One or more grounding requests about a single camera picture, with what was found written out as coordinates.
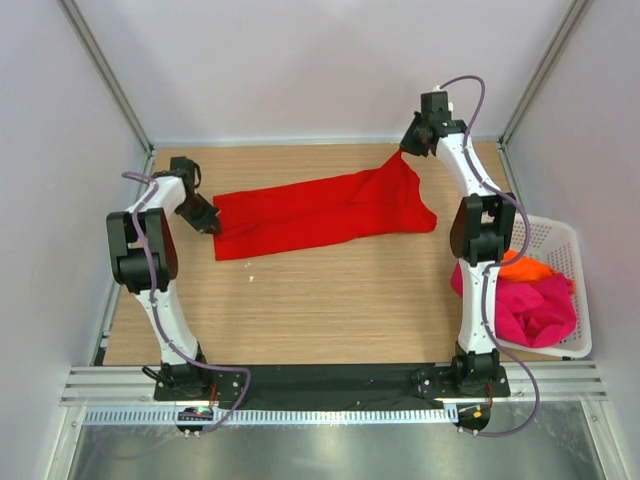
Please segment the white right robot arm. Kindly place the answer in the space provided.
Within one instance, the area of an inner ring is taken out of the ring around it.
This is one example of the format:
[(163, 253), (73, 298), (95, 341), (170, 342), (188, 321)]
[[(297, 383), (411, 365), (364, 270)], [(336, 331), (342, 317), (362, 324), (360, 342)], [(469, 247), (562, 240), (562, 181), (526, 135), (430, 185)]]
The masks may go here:
[(510, 389), (495, 334), (495, 297), (515, 207), (484, 169), (465, 122), (453, 118), (447, 92), (423, 93), (420, 101), (400, 147), (413, 155), (434, 155), (461, 195), (449, 243), (461, 274), (463, 310), (451, 363), (428, 364), (412, 377), (424, 398), (507, 397)]

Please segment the red t shirt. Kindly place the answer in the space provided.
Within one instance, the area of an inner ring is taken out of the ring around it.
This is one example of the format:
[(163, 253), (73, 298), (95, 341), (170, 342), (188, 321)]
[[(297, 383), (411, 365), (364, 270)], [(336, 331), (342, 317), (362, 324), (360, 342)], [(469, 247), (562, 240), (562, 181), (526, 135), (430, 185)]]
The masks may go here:
[(381, 166), (318, 180), (217, 195), (215, 259), (230, 261), (393, 233), (430, 233), (437, 216), (396, 151)]

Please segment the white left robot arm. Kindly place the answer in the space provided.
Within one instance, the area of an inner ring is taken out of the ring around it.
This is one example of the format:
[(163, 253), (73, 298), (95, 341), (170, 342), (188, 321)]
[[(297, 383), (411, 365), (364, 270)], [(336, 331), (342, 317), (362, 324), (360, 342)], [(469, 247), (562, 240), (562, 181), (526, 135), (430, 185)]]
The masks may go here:
[(187, 157), (171, 158), (167, 170), (151, 176), (122, 176), (146, 186), (133, 205), (106, 217), (114, 280), (143, 307), (161, 349), (160, 367), (142, 371), (155, 381), (157, 400), (202, 399), (213, 390), (212, 373), (178, 299), (179, 263), (169, 219), (175, 214), (196, 232), (216, 235), (219, 209), (198, 192), (200, 166)]

